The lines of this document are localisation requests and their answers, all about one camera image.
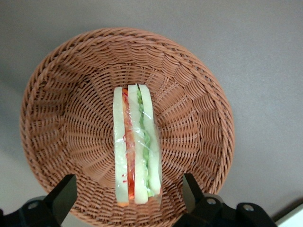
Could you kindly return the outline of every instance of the basket weave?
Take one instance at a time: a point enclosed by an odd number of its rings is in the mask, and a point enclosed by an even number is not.
[[[146,84],[161,134],[163,197],[116,205],[113,91]],[[215,77],[177,43],[132,28],[80,34],[51,52],[24,93],[20,133],[28,163],[49,192],[76,174],[71,212],[95,226],[171,226],[186,211],[182,175],[217,193],[231,167],[232,111]]]

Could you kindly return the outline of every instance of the gray table surface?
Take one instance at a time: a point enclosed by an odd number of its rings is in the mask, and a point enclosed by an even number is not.
[[[186,47],[232,106],[236,147],[219,195],[269,215],[303,197],[302,0],[0,1],[0,207],[44,195],[21,146],[18,118],[39,62],[67,39],[102,27],[148,30]],[[63,226],[86,226],[68,215]]]

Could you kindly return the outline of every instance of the wrapped sandwich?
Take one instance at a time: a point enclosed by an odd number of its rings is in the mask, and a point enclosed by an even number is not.
[[[147,86],[116,87],[113,115],[117,203],[145,204],[162,192],[159,136]]]

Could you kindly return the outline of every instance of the sandwich half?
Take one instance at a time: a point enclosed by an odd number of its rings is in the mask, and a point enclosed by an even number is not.
[[[152,99],[145,85],[114,90],[116,199],[127,206],[145,204],[161,194],[162,169]]]

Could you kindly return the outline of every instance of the screw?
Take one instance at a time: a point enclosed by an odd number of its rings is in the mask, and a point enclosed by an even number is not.
[[[255,210],[255,209],[254,209],[252,206],[250,206],[249,204],[243,205],[243,208],[244,208],[246,211],[249,211],[249,212]]]
[[[215,205],[216,204],[216,200],[214,200],[213,198],[208,198],[206,201],[210,205]]]
[[[27,207],[29,210],[30,209],[33,209],[33,208],[36,208],[38,206],[38,202],[32,202],[31,204],[29,204],[29,206]]]

